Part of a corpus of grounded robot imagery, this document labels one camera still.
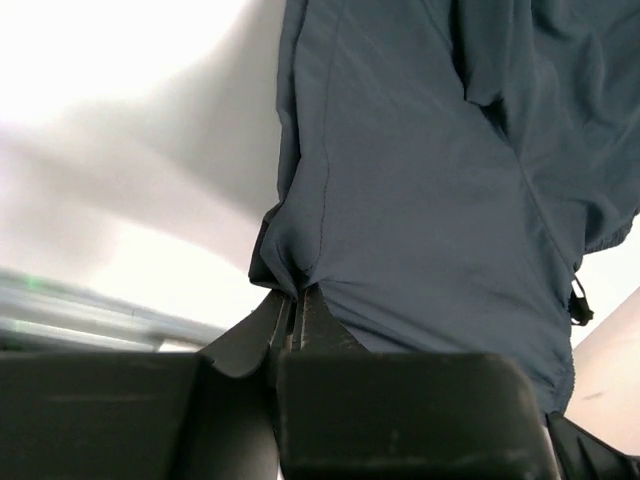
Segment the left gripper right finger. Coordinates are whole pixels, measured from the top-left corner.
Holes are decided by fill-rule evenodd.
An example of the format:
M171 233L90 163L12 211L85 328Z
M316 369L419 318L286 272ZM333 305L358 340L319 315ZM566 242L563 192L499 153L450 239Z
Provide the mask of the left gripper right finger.
M366 348L331 314L317 284L307 288L296 304L292 350L330 355L366 352Z

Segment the dark navy shorts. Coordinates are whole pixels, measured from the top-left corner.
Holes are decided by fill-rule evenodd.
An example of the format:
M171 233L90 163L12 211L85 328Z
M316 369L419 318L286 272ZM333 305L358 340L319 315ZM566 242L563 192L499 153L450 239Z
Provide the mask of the dark navy shorts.
M493 352L562 412L572 283L639 212L635 1L290 1L249 277L369 349Z

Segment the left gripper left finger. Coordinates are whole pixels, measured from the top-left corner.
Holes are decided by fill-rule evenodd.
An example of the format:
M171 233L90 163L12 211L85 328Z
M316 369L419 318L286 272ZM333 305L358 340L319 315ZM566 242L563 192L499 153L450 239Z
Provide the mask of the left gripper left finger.
M277 322L291 303L270 293L244 320L202 351L208 361L199 392L197 479L276 479L279 454L269 385Z

